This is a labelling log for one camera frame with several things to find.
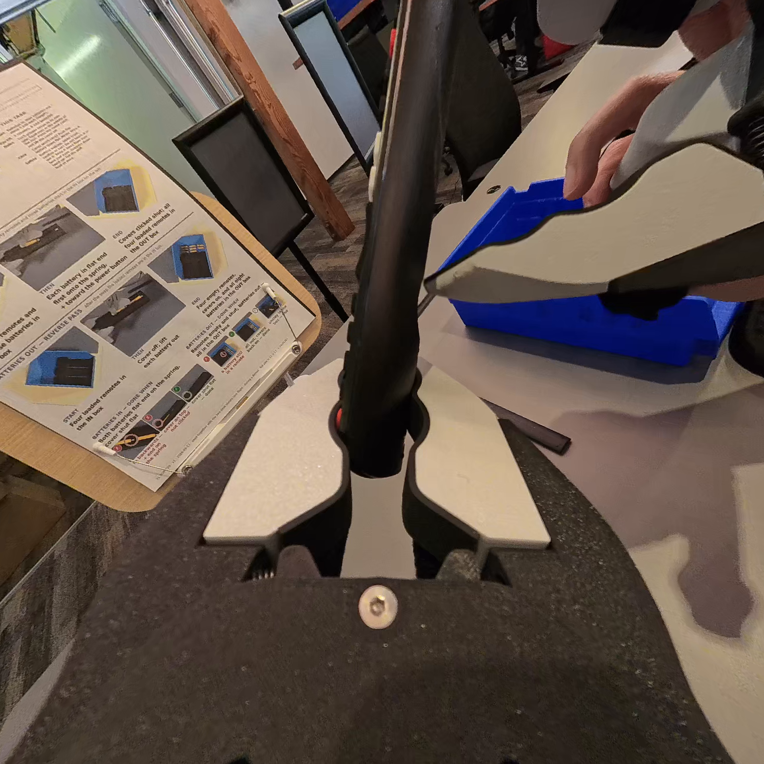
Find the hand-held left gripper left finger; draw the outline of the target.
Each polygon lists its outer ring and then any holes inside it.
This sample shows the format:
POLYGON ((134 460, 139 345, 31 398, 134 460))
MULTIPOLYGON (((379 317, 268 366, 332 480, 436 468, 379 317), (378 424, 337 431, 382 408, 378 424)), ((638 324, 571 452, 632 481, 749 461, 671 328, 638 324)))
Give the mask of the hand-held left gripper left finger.
POLYGON ((320 574, 341 574, 352 514, 339 390, 290 388, 260 415, 203 532, 208 546, 253 546, 276 562, 308 549, 320 574))

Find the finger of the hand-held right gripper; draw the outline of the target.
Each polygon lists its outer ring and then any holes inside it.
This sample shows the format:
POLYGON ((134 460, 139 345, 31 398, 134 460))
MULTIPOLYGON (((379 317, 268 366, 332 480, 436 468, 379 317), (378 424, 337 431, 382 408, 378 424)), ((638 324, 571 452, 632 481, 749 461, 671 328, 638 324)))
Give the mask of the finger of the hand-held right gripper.
POLYGON ((756 167, 689 144, 602 205, 550 216, 424 281, 450 300, 516 303, 671 290, 756 276, 756 167))
POLYGON ((538 25, 550 40, 566 45, 601 35, 606 44, 634 41, 635 28, 624 16, 628 2, 538 1, 538 25))

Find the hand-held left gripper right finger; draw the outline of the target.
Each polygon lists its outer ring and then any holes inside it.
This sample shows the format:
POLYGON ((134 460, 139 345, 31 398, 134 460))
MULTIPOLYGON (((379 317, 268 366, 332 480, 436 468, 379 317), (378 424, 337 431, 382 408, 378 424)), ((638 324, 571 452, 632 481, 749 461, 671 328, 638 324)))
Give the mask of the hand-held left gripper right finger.
POLYGON ((497 552, 552 544, 499 418, 445 372, 421 364, 410 408, 404 528, 415 578, 435 579, 453 552, 483 574, 497 552))

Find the black floor sign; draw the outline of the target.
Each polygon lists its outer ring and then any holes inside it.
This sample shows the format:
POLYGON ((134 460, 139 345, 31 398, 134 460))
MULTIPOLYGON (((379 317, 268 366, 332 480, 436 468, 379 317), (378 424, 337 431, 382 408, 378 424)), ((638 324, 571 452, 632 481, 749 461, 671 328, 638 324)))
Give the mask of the black floor sign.
POLYGON ((240 97, 173 138, 214 196, 275 257, 289 251, 342 322, 348 314, 298 247, 315 215, 257 119, 240 97))

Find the instruction sheet on stand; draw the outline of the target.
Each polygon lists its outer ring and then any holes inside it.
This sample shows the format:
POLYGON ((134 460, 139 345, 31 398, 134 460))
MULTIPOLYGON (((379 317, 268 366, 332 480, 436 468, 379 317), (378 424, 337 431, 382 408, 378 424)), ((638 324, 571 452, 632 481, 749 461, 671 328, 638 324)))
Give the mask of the instruction sheet on stand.
POLYGON ((224 208, 2 65, 2 451, 153 509, 301 358, 316 300, 224 208))

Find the wooden pillar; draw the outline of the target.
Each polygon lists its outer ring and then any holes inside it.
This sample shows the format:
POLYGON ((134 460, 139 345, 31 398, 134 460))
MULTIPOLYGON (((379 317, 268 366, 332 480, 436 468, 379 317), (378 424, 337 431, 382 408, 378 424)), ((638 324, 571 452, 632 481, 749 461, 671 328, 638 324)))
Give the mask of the wooden pillar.
POLYGON ((188 1, 186 5, 263 123, 267 136, 325 230, 335 242, 346 239, 355 229, 353 222, 223 3, 188 1))

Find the black office chair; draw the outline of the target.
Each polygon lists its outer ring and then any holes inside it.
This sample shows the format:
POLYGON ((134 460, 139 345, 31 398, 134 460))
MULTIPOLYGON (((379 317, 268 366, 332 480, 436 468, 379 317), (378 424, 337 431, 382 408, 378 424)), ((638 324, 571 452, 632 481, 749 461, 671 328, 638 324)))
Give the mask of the black office chair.
POLYGON ((445 140, 467 200, 522 131, 520 103, 471 5, 456 2, 456 44, 445 140))

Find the blue plastic bin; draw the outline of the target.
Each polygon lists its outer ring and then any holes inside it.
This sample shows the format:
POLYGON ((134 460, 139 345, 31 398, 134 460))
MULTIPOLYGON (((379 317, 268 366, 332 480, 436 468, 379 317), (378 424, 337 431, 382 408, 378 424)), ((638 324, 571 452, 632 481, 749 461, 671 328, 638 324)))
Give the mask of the blue plastic bin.
MULTIPOLYGON (((483 245, 527 234, 549 216, 582 208, 562 196, 563 178, 489 190, 492 205, 443 262, 449 266, 483 245)), ((696 357, 716 358, 741 302, 688 296, 645 321, 608 311, 598 296, 520 303, 451 300, 467 327, 684 367, 696 357)))

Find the black display panel stand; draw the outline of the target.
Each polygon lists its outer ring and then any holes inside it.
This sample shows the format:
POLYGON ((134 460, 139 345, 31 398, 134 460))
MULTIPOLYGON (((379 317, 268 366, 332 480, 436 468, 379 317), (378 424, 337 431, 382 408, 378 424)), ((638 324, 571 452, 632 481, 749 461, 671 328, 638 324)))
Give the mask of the black display panel stand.
POLYGON ((345 39, 323 1, 282 11, 281 24, 359 164, 370 173, 382 115, 387 53, 369 28, 345 39))

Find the black remote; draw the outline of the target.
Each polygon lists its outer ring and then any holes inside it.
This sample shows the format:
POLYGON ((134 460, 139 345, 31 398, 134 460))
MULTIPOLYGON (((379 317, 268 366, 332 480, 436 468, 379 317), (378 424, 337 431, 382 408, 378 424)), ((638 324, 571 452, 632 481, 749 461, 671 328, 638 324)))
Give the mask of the black remote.
POLYGON ((366 478, 393 476, 403 463, 457 19, 454 1, 400 3, 339 385, 339 435, 350 469, 366 478))

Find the person's right hand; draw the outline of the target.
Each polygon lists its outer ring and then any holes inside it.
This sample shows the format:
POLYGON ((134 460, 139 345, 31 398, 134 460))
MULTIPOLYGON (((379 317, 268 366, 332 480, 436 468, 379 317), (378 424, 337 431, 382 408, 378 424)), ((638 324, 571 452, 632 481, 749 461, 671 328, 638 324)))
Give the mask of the person's right hand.
POLYGON ((563 196, 584 206, 604 203, 639 121, 650 104, 682 71, 657 72, 629 80, 573 138, 565 166, 563 196))

